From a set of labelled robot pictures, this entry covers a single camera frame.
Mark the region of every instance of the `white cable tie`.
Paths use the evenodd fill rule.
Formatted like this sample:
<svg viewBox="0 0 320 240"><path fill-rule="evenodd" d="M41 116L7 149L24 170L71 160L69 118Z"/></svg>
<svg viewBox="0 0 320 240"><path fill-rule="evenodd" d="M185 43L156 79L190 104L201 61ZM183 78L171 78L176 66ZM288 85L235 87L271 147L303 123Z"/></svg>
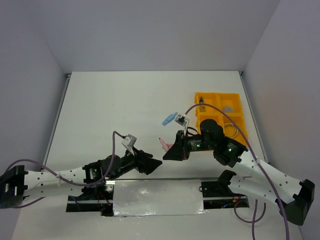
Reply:
<svg viewBox="0 0 320 240"><path fill-rule="evenodd" d="M255 169L260 163L260 158L256 158L256 161L255 161L254 157L252 157L252 160L253 160L253 167L254 167L253 169Z"/></svg>
<svg viewBox="0 0 320 240"><path fill-rule="evenodd" d="M57 179L58 179L58 187L60 187L60 184L61 184L61 174L60 174L60 172L58 171L57 173L56 173L56 176L55 176Z"/></svg>

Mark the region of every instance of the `cable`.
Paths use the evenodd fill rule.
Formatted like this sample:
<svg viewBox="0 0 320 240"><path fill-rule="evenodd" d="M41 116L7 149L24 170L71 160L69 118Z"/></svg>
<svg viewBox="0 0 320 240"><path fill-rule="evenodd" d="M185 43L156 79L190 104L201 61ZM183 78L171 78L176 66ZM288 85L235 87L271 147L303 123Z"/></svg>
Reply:
<svg viewBox="0 0 320 240"><path fill-rule="evenodd" d="M80 204L78 203L77 199L74 196L70 196L70 197L75 202L75 205L78 208L78 211L81 212L81 207L80 207Z"/></svg>
<svg viewBox="0 0 320 240"><path fill-rule="evenodd" d="M195 128L191 127L191 126L188 126L188 127L186 128L186 134L187 134L187 135L195 136L195 134L193 134L193 133L191 133L191 132L188 131L189 129L195 131L196 134L199 134L198 131L197 131L197 129L195 129Z"/></svg>
<svg viewBox="0 0 320 240"><path fill-rule="evenodd" d="M44 197L40 197L40 198L38 198L38 199L36 199L36 200L34 200L34 201L32 201L32 202L29 202L29 203L26 204L26 205L14 206L13 209L23 209L23 208L25 208L25 207L29 207L30 205L35 204L35 203L39 202L39 201L42 200L42 199L44 199Z"/></svg>
<svg viewBox="0 0 320 240"><path fill-rule="evenodd" d="M239 130L238 130L238 128L235 127L235 125L233 125L232 123L227 123L224 125L224 128L226 128L226 127L234 127L235 128L235 134L233 136L229 136L229 138L233 139L238 135Z"/></svg>
<svg viewBox="0 0 320 240"><path fill-rule="evenodd" d="M257 156L255 155L255 152L253 150L253 148L251 147L248 139L246 138L244 132L240 129L240 127L235 123L235 121L233 121L233 119L231 117L229 117L226 113L224 113L222 110L220 110L219 108L215 107L215 106L212 106L210 104L207 104L207 103L197 103L197 104L194 104L193 106L191 106L185 113L184 115L186 116L193 108L197 107L197 106L208 106L210 108L213 108L215 110L217 110L218 112L220 112L221 114L223 114L227 119L229 119L229 121L238 129L239 133L242 135L243 139L245 140L251 154L252 154L252 157L254 159L254 161L257 163L258 162L258 159L257 159ZM265 169L262 167L262 165L260 163L257 164L258 167L261 169L262 173L264 174L264 176L266 177L266 179L268 180L269 184L271 185L272 187L272 190L274 191L275 195L276 195L276 198L278 200L278 204L279 204L279 207L280 207L280 211L281 211L281 215L283 217L283 220L284 220L284 226L285 226L285 239L286 240L290 240L290 235L289 235L289 225L288 225L288 219L287 219L287 215L286 215L286 211L285 211L285 208L284 208L284 205L282 203L282 200L280 198L280 195L274 185L274 183L272 182L272 180L270 179L269 175L267 174L267 172L265 171Z"/></svg>
<svg viewBox="0 0 320 240"><path fill-rule="evenodd" d="M255 200L255 203L254 203L254 211L253 211L252 226L251 226L252 240L256 240L256 236L255 236L255 223L256 223L257 209L258 209L258 200L256 199L256 200Z"/></svg>
<svg viewBox="0 0 320 240"><path fill-rule="evenodd" d="M238 201L235 203L235 205L234 205L233 211L234 211L234 214L237 216L238 219L240 219L241 221L243 221L243 222L245 222L245 223L247 223L247 224L252 224L252 221L248 221L248 220L243 219L243 218L240 217L239 214L237 213L237 207L238 207L239 203L244 202L245 200L246 200L246 199L238 200ZM263 204L262 214L261 214L261 216L260 216L257 220L255 220L254 223L259 222L259 221L264 217L264 215L265 215L265 213L266 213L266 210L267 210L267 204L264 203L264 204Z"/></svg>
<svg viewBox="0 0 320 240"><path fill-rule="evenodd" d="M105 196L103 196L103 194L102 194L101 192L99 192L99 193L100 193L101 197L103 197L103 199L106 201L106 203L107 203L109 206L111 206L111 203L108 201L108 199L107 199Z"/></svg>
<svg viewBox="0 0 320 240"><path fill-rule="evenodd" d="M64 177L62 177L62 176L59 176L59 178L60 178L62 181L68 183L68 184L75 185L75 186L79 186L79 187L92 187L92 186L95 186L95 185L97 185L98 183L102 182L102 181L105 179L105 177L109 174L109 172L110 172L110 170L111 170L111 168L112 168L112 165L114 164L115 152L116 152L116 143L115 143L115 142L116 142L116 138L115 138L116 135L118 135L119 137L121 137L121 138L123 138L123 139L125 138L124 136L122 136L122 135L121 135L120 133L118 133L117 131L113 131L113 133L112 133L112 156L111 156L110 164L109 164L106 172L104 173L104 175L103 175L98 181L95 181L95 182L92 182L92 183L83 184L83 183L76 183L76 182L69 181L68 179L66 179L66 178L64 178ZM43 165L43 164L40 163L40 162L37 162L37 161L35 161L35 160L32 160L32 159L19 159L19 160L16 160L16 161L14 161L13 163L11 163L11 164L7 167L7 169L5 170L5 172L9 171L12 166L14 166L15 164L20 163L20 162L33 163L33 164L38 165L38 166L40 166L41 168L47 170L47 171L48 171L49 173L51 173L52 175L58 176L58 174L56 174L56 173L55 173L53 170L51 170L49 167ZM32 204L35 204L36 202L40 201L40 200L43 199L43 198L44 198L44 197L40 197L40 198L36 199L35 201L32 201L32 202L30 202L30 203L28 203L28 204L26 204L26 205L16 206L16 207L14 207L14 208L20 209L20 208L28 207L28 206L30 206L30 205L32 205Z"/></svg>

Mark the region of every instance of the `yellow bin compartment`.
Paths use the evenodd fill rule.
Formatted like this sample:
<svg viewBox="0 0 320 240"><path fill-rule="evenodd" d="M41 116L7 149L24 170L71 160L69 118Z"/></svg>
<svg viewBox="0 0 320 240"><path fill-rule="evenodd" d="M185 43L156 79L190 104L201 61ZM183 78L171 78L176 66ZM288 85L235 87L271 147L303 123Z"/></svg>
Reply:
<svg viewBox="0 0 320 240"><path fill-rule="evenodd" d="M202 97L205 104L210 104L218 109L224 111L232 120L240 127L240 129L248 138L244 114L242 111L240 96L237 93L217 93L217 92L196 92L194 97L194 103L198 104ZM227 137L232 137L236 133L235 127L230 124L231 122L223 116L220 112L213 109L212 107L205 106L204 111L200 111L200 106L196 107L195 116L197 117L196 127L200 133L200 123L206 119L215 120L222 128L223 132ZM244 138L238 133L234 140L247 145Z"/></svg>

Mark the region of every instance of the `blue marker cap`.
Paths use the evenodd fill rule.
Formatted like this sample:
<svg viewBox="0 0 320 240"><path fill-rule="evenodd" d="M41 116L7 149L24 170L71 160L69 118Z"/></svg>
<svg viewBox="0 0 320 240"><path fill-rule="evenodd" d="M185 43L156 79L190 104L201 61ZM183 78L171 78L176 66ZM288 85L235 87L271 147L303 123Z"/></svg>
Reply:
<svg viewBox="0 0 320 240"><path fill-rule="evenodd" d="M166 126L168 123L170 123L172 120L174 120L177 116L177 112L175 113L172 113L170 116L168 116L163 122L162 122L162 125L163 126Z"/></svg>

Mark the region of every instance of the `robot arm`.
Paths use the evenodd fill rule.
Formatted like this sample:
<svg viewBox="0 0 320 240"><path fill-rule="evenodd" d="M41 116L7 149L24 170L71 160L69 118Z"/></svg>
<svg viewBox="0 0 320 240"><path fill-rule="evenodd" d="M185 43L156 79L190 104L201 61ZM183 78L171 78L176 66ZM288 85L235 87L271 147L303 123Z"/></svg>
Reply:
<svg viewBox="0 0 320 240"><path fill-rule="evenodd" d="M180 130L173 146L163 160L182 161L190 152L213 151L213 157L223 166L228 166L218 183L234 194L243 194L278 207L276 194L258 163L264 168L281 198L288 221L302 225L314 200L315 185L309 180L300 181L277 170L264 161L256 162L246 146L226 137L221 126L213 119L200 124L201 134L185 135Z"/></svg>
<svg viewBox="0 0 320 240"><path fill-rule="evenodd" d="M127 149L123 157L114 156L112 168L105 181L92 188L103 188L107 180L119 178L133 169L149 175L162 164L162 161L153 159L153 155L137 150L133 146ZM110 155L106 159L92 162L84 167L58 171L57 176L49 172L25 171L24 165L15 166L0 176L0 209L14 208L24 200L59 195L79 196L89 192L86 191L89 186L72 185L60 177L79 184L94 183L107 171L111 157Z"/></svg>

